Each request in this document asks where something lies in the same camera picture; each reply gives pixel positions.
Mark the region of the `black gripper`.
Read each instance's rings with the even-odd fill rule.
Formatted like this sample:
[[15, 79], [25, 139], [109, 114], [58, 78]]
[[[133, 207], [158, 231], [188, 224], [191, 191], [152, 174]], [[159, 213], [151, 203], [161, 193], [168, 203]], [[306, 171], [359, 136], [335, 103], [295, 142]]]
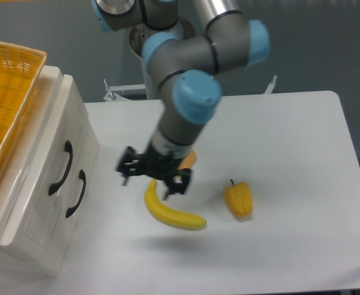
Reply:
[[128, 146], [119, 159], [116, 171], [123, 179], [122, 186], [126, 186], [131, 176], [147, 175], [151, 178], [163, 180], [167, 186], [163, 200], [170, 195], [184, 195], [191, 181], [192, 170], [179, 170], [182, 158], [174, 158], [172, 151], [168, 155], [160, 154], [151, 143], [143, 154], [137, 154], [135, 149]]

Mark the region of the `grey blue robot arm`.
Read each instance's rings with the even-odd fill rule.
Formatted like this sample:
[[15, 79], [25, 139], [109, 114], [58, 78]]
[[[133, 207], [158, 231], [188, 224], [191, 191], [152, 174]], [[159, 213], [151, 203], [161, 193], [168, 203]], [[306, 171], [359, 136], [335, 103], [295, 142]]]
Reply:
[[265, 60], [268, 29], [260, 20], [246, 20], [236, 1], [196, 1], [204, 34], [185, 40], [172, 31], [180, 22], [177, 1], [93, 1], [92, 7], [105, 31], [137, 25], [151, 30], [141, 57], [164, 103], [145, 152], [127, 147], [116, 169], [124, 179], [146, 175], [163, 181], [168, 195], [184, 194], [191, 170], [180, 164], [222, 97], [215, 76]]

